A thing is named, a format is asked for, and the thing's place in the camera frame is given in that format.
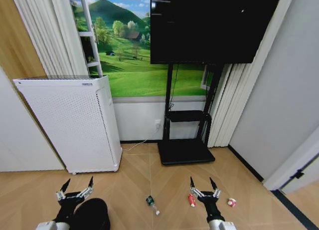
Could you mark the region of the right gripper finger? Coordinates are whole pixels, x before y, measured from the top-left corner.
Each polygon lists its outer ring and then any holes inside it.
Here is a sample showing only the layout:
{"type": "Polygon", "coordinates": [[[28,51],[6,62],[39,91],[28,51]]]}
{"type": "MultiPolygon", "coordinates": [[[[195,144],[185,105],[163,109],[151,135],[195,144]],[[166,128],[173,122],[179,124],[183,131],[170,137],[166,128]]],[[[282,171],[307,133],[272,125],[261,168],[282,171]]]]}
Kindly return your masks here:
{"type": "Polygon", "coordinates": [[[213,188],[213,190],[214,190],[214,192],[213,192],[213,197],[214,197],[214,198],[219,198],[220,193],[221,193],[221,190],[218,189],[216,183],[213,181],[212,178],[209,178],[209,179],[210,179],[211,186],[212,186],[212,188],[213,188]]]}
{"type": "Polygon", "coordinates": [[[202,192],[195,187],[192,177],[190,177],[190,192],[196,197],[202,197],[202,192]]]}

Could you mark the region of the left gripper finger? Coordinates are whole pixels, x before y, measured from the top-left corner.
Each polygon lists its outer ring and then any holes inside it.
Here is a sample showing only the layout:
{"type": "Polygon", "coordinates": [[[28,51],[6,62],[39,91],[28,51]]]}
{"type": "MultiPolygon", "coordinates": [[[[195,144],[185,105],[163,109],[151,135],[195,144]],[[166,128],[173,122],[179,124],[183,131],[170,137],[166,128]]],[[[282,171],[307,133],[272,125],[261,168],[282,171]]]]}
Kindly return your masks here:
{"type": "Polygon", "coordinates": [[[65,191],[67,190],[67,188],[68,188],[68,186],[69,186],[69,183],[70,183],[70,179],[68,179],[68,180],[62,185],[61,189],[55,193],[57,200],[63,200],[63,199],[66,198],[65,191]]]}
{"type": "Polygon", "coordinates": [[[76,195],[76,198],[88,198],[93,192],[93,177],[91,177],[89,185],[83,191],[76,195]]]}

